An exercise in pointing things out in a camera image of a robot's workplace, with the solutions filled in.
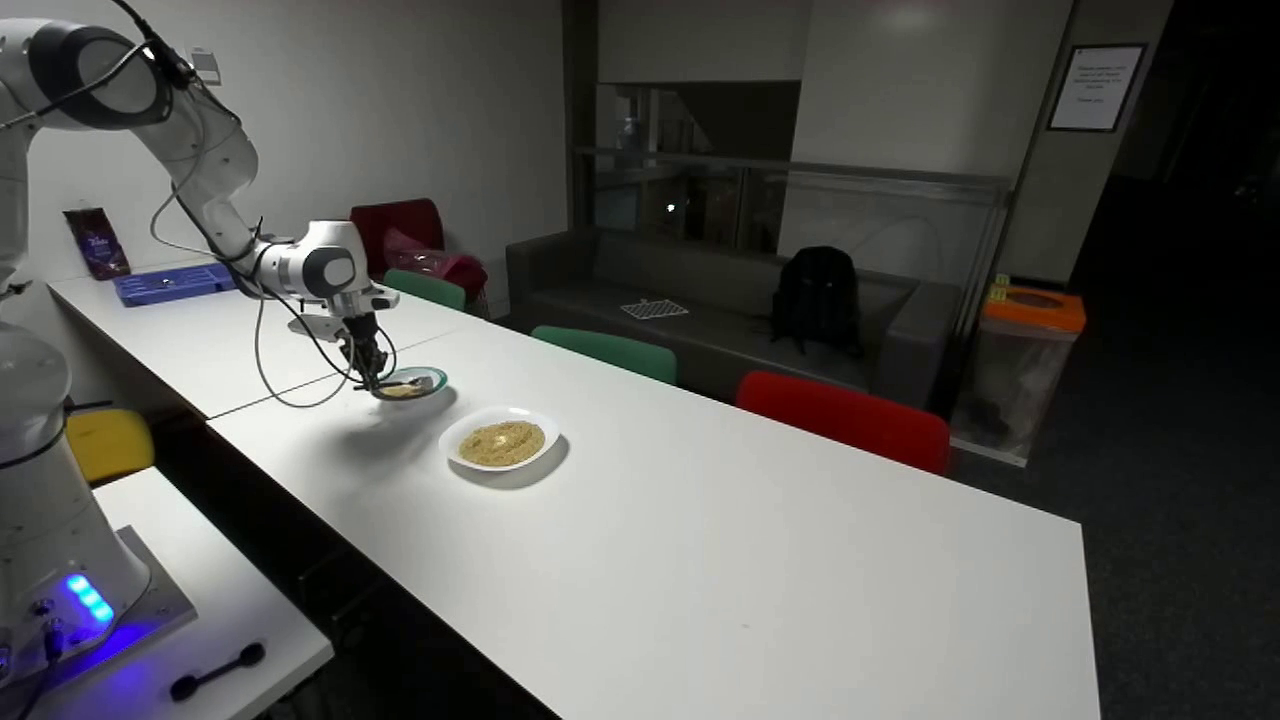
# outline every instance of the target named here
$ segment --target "desk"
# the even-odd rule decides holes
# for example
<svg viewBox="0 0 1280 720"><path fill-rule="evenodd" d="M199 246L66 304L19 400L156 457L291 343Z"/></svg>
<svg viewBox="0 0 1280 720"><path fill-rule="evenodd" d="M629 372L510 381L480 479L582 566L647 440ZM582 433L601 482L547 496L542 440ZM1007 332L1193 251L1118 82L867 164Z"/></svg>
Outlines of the desk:
<svg viewBox="0 0 1280 720"><path fill-rule="evenodd" d="M485 319L413 349L449 407L340 394L210 428L561 716L1101 716L1080 527ZM460 479L524 405L564 465Z"/></svg>
<svg viewBox="0 0 1280 720"><path fill-rule="evenodd" d="M255 298L239 293L217 293L125 308L114 289L88 280L83 268L51 270L49 289L62 308L71 308L114 349L139 361L199 417L229 417L236 407L269 400L269 386L258 385L250 361L250 332L258 312ZM289 319L291 315L278 304L269 304L258 349L271 386L291 390L294 400L327 394L333 385L304 386L333 377L333 369L321 361L307 334L289 332ZM379 327L387 327L394 349L413 349L449 334L460 312L399 297L399 304L379 312L377 319Z"/></svg>
<svg viewBox="0 0 1280 720"><path fill-rule="evenodd" d="M36 716L128 716L128 720L229 720L258 716L321 664L333 642L159 474L139 473L97 487L109 520L132 523L166 576L194 602L194 621L144 642L128 664L49 692ZM248 640L269 655L199 688L188 705L166 683L233 660Z"/></svg>

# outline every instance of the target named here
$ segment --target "picture frame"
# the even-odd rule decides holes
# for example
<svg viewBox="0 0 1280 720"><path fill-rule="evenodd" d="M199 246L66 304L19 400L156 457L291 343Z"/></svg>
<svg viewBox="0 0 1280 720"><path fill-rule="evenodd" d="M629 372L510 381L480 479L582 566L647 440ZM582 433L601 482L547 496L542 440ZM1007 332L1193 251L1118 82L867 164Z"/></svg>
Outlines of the picture frame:
<svg viewBox="0 0 1280 720"><path fill-rule="evenodd" d="M1148 43L1074 43L1047 116L1052 131L1117 131Z"/></svg>

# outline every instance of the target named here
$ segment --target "black backpack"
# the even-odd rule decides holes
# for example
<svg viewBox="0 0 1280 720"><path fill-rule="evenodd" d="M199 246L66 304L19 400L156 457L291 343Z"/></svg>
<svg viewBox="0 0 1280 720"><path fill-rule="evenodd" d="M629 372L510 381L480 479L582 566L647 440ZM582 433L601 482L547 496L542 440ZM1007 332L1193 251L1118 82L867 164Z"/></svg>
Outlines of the black backpack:
<svg viewBox="0 0 1280 720"><path fill-rule="evenodd" d="M798 246L771 293L771 334L790 334L833 343L839 351L859 351L856 327L856 268L839 246Z"/></svg>

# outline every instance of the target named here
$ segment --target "trash can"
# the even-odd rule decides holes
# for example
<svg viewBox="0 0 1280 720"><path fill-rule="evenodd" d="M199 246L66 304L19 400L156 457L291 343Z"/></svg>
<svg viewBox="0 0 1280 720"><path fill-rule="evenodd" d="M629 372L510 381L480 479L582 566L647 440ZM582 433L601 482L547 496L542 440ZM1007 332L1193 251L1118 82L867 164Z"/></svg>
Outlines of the trash can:
<svg viewBox="0 0 1280 720"><path fill-rule="evenodd" d="M1085 319L1080 297L995 284L953 413L953 442L1029 468Z"/></svg>

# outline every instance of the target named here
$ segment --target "red chair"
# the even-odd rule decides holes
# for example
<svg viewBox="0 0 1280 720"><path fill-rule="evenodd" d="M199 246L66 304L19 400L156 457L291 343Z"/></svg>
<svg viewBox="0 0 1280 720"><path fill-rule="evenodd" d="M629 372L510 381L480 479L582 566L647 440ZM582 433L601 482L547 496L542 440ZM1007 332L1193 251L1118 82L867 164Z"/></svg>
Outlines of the red chair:
<svg viewBox="0 0 1280 720"><path fill-rule="evenodd" d="M946 419L913 405L780 372L747 372L735 405L923 473L953 468Z"/></svg>
<svg viewBox="0 0 1280 720"><path fill-rule="evenodd" d="M387 268L452 280L474 298L485 293L485 262L463 251L444 251L444 223L432 200L354 205L353 223L359 231L369 276L382 280Z"/></svg>

